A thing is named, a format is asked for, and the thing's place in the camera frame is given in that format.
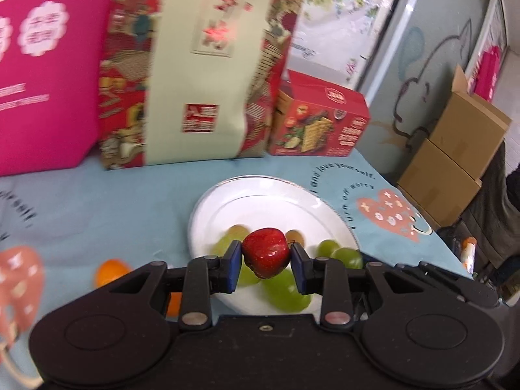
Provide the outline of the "red strawberry-like fruit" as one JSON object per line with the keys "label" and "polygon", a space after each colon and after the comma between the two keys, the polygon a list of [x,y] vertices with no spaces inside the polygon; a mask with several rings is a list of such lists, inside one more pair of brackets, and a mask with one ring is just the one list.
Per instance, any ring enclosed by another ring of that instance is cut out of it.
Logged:
{"label": "red strawberry-like fruit", "polygon": [[245,264],[260,279],[277,276],[291,260],[286,236],[275,228],[253,231],[241,244]]}

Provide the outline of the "orange mandarin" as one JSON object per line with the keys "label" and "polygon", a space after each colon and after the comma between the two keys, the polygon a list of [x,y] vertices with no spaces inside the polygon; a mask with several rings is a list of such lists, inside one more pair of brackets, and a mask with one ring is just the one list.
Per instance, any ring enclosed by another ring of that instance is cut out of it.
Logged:
{"label": "orange mandarin", "polygon": [[125,276],[130,271],[132,271],[132,268],[126,262],[119,259],[109,259],[96,269],[93,284],[95,288],[100,288]]}

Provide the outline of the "small green grape fruit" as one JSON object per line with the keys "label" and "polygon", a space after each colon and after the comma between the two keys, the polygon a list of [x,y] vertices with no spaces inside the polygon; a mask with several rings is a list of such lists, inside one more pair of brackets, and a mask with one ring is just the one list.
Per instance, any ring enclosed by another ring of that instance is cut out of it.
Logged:
{"label": "small green grape fruit", "polygon": [[346,268],[363,269],[364,262],[360,251],[341,247],[335,240],[323,240],[317,246],[317,257],[326,257],[341,261]]}

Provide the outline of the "large green fruit upper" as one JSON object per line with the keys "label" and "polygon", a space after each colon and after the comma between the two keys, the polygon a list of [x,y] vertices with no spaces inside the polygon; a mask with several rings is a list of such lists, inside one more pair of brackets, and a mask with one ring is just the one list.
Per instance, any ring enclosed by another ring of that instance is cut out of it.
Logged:
{"label": "large green fruit upper", "polygon": [[[231,243],[235,241],[243,242],[250,234],[249,228],[243,225],[231,226],[213,245],[211,254],[216,256],[223,256]],[[259,283],[260,279],[253,273],[253,271],[242,263],[240,268],[240,276],[238,280],[239,287],[247,287]]]}

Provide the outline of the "large green fruit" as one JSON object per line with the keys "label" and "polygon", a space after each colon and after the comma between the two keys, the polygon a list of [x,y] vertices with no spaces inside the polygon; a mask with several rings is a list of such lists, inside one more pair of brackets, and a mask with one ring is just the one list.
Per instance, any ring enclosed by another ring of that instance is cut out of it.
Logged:
{"label": "large green fruit", "polygon": [[283,313],[299,313],[312,301],[311,295],[302,295],[295,283],[292,270],[286,268],[277,276],[262,281],[266,300]]}
{"label": "large green fruit", "polygon": [[[211,254],[216,256],[223,256],[231,243],[235,241],[243,242],[250,234],[249,228],[243,225],[231,226],[213,245]],[[253,271],[242,263],[240,268],[240,276],[238,280],[239,287],[247,287],[259,283],[260,279],[253,273]]]}

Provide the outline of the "large green fruit lower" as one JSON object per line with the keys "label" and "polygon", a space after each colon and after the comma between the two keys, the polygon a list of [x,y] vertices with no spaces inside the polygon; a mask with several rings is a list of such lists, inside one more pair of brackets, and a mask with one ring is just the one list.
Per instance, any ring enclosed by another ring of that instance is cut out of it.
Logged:
{"label": "large green fruit lower", "polygon": [[283,313],[299,313],[312,301],[311,295],[302,295],[295,283],[292,270],[286,268],[277,276],[262,281],[266,300]]}

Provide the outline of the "brown kiwi on plate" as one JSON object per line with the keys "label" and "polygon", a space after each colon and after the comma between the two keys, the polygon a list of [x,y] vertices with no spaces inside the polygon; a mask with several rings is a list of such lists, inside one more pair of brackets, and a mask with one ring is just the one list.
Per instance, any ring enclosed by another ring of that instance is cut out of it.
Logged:
{"label": "brown kiwi on plate", "polygon": [[291,246],[292,244],[298,244],[301,247],[306,246],[306,241],[304,235],[297,230],[290,230],[285,233],[287,245]]}

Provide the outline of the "white round plate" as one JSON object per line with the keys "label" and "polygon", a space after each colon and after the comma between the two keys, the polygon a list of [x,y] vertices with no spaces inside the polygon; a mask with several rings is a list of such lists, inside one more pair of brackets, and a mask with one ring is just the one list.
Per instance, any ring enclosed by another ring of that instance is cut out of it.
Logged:
{"label": "white round plate", "polygon": [[298,231],[312,258],[324,240],[357,250],[352,230],[328,203],[290,181],[269,176],[224,180],[199,199],[188,223],[188,246],[194,258],[213,253],[223,237],[245,228]]}

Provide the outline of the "light blue printed tablecloth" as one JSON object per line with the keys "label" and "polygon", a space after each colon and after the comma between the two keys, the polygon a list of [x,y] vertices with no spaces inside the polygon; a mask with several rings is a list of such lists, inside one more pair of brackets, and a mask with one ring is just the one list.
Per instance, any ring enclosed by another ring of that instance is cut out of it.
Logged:
{"label": "light blue printed tablecloth", "polygon": [[350,227],[359,249],[390,265],[431,262],[463,274],[461,262],[418,214],[405,237],[378,226],[358,201],[398,191],[354,152],[346,158],[272,157],[189,162],[109,171],[97,155],[61,171],[1,180],[1,248],[29,247],[42,261],[42,316],[93,288],[108,259],[132,267],[162,260],[185,265],[189,220],[214,185],[238,176],[291,181],[326,201]]}

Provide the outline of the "red cracker box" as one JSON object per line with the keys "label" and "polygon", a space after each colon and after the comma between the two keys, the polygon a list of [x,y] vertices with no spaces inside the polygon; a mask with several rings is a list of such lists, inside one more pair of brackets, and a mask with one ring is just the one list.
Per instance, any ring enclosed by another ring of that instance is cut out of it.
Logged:
{"label": "red cracker box", "polygon": [[362,94],[301,72],[287,72],[279,89],[268,153],[345,157],[370,121]]}

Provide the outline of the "stacked cardboard boxes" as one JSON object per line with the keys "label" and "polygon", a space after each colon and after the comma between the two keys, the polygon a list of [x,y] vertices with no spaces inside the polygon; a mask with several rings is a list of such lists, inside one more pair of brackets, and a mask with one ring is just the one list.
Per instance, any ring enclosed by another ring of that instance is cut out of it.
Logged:
{"label": "stacked cardboard boxes", "polygon": [[479,95],[457,67],[440,120],[397,182],[440,227],[457,222],[481,189],[481,178],[511,119]]}

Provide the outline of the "red and cream gift bag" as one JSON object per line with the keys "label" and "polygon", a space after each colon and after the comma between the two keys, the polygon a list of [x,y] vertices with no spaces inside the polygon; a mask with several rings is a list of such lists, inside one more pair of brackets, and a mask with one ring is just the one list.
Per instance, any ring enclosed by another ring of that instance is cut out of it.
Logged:
{"label": "red and cream gift bag", "polygon": [[104,167],[262,156],[302,2],[111,0]]}

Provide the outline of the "floral plastic bag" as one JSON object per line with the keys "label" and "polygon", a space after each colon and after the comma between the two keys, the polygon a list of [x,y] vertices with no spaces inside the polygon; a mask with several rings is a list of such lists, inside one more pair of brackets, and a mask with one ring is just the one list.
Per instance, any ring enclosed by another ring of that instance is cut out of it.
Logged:
{"label": "floral plastic bag", "polygon": [[303,0],[286,68],[354,90],[389,0]]}

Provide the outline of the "magenta tote bag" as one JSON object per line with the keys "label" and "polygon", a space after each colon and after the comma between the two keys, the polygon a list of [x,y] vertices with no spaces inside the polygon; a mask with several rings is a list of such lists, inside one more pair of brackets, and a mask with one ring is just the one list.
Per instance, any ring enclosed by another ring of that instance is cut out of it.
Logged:
{"label": "magenta tote bag", "polygon": [[1,0],[1,173],[78,165],[98,139],[109,0]]}

